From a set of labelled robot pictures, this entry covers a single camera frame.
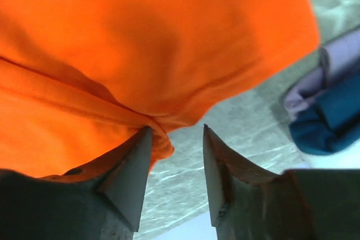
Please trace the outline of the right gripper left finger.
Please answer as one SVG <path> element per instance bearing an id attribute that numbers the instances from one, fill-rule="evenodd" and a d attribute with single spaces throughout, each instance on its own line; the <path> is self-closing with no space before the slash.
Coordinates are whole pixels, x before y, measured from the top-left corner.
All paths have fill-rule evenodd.
<path id="1" fill-rule="evenodd" d="M 63 175 L 1 170 L 2 239 L 132 239 L 140 225 L 152 131 Z"/>

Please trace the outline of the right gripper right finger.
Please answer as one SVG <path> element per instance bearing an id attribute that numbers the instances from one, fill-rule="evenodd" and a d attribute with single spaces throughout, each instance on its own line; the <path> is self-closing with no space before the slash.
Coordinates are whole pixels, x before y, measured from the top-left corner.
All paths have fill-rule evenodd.
<path id="1" fill-rule="evenodd" d="M 203 157 L 218 239 L 358 239 L 359 171 L 272 173 L 227 146 L 208 126 Z"/>

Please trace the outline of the orange t shirt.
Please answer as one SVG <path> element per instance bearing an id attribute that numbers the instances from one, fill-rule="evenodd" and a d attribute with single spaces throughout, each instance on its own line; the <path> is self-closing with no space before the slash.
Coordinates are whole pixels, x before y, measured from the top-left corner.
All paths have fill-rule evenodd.
<path id="1" fill-rule="evenodd" d="M 315 50 L 309 0 L 1 0 L 1 167 L 62 174 L 168 134 Z"/>

